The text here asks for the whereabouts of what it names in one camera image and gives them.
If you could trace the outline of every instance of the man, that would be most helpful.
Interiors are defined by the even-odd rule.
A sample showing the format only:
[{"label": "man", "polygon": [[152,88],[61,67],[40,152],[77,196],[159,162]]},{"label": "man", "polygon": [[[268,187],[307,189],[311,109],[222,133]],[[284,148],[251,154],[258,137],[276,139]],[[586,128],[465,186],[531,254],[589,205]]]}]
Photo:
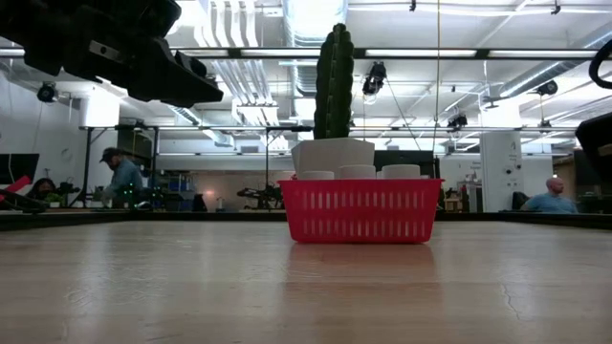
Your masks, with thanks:
[{"label": "man", "polygon": [[561,196],[563,193],[563,180],[561,178],[551,178],[546,181],[548,192],[533,196],[527,201],[521,210],[541,211],[550,214],[577,214],[576,205]]},{"label": "man", "polygon": [[142,190],[142,175],[140,168],[127,159],[122,152],[113,147],[104,149],[100,162],[106,162],[108,168],[113,170],[111,184],[104,190],[103,202],[120,196],[123,188],[131,187],[134,191]]}]

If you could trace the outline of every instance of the person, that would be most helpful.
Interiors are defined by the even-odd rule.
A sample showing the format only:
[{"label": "person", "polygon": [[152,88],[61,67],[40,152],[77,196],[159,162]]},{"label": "person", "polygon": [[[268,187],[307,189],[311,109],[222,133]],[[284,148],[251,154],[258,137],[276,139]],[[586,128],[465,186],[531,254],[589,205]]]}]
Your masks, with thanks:
[{"label": "person", "polygon": [[102,202],[104,204],[120,196],[120,191],[124,188],[133,188],[137,193],[142,191],[140,168],[127,159],[118,148],[104,149],[100,162],[106,162],[108,168],[113,170],[111,184],[103,192]]},{"label": "person", "polygon": [[30,192],[26,194],[26,197],[33,200],[45,201],[47,196],[49,196],[50,193],[54,193],[56,190],[57,188],[55,187],[54,181],[49,178],[41,178],[34,183]]},{"label": "person", "polygon": [[527,201],[521,210],[541,211],[550,214],[577,214],[576,205],[569,199],[562,197],[563,180],[551,178],[546,181],[548,192],[533,196]]}]

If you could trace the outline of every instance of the red plastic basket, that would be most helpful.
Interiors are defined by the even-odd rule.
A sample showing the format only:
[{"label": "red plastic basket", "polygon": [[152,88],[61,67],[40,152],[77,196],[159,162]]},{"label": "red plastic basket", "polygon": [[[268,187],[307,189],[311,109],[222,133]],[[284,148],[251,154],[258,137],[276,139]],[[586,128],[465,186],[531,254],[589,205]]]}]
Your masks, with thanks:
[{"label": "red plastic basket", "polygon": [[281,181],[301,243],[424,243],[443,180]]}]

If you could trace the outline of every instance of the bald man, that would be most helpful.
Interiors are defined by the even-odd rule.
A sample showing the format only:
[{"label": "bald man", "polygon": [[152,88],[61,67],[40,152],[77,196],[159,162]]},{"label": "bald man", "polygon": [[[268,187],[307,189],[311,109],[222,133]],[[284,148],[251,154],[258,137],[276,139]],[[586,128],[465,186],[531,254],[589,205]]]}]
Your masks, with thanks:
[{"label": "bald man", "polygon": [[561,196],[563,193],[563,179],[551,178],[546,181],[548,192],[533,196],[521,210],[541,211],[549,214],[577,214],[576,205],[569,199]]}]

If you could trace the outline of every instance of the table surface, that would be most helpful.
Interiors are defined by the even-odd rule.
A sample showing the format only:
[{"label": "table surface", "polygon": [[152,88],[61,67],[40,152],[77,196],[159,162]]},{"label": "table surface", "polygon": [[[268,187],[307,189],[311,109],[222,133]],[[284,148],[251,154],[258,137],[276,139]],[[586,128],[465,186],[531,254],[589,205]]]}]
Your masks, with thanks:
[{"label": "table surface", "polygon": [[299,245],[283,223],[0,233],[0,343],[610,343],[612,233],[437,223]]}]

